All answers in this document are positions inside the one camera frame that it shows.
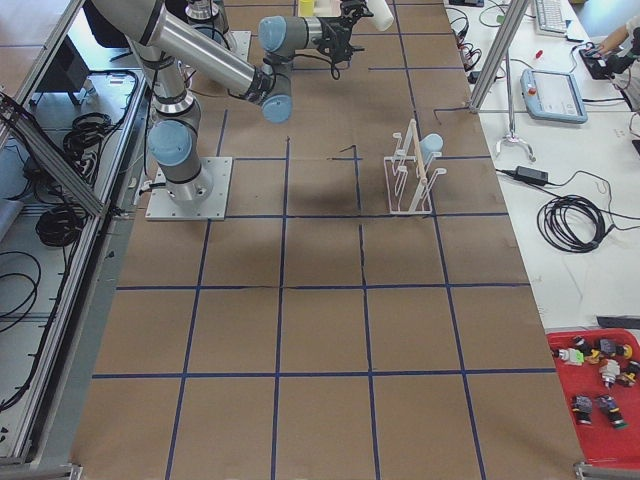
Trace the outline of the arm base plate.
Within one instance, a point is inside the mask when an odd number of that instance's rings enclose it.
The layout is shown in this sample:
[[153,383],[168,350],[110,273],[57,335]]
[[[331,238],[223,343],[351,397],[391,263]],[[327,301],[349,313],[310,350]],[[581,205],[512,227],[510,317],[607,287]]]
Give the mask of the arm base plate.
[[201,171],[191,182],[176,184],[166,179],[158,167],[146,209],[151,221],[222,221],[226,216],[232,177],[231,157],[201,157]]

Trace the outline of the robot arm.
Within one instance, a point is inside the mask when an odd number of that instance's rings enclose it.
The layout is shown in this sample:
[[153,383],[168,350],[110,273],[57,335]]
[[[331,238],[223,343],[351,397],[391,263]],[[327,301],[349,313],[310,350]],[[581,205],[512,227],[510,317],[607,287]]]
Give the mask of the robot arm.
[[315,50],[331,66],[349,61],[357,50],[351,43],[353,27],[373,14],[363,1],[343,1],[334,17],[266,17],[258,27],[263,63],[255,66],[237,53],[220,1],[189,1],[184,18],[163,1],[97,1],[94,6],[126,37],[144,70],[156,114],[146,150],[164,176],[167,197],[179,204],[204,200],[215,185],[197,153],[201,107],[187,74],[207,78],[259,106],[267,121],[281,124],[293,108],[294,58]]

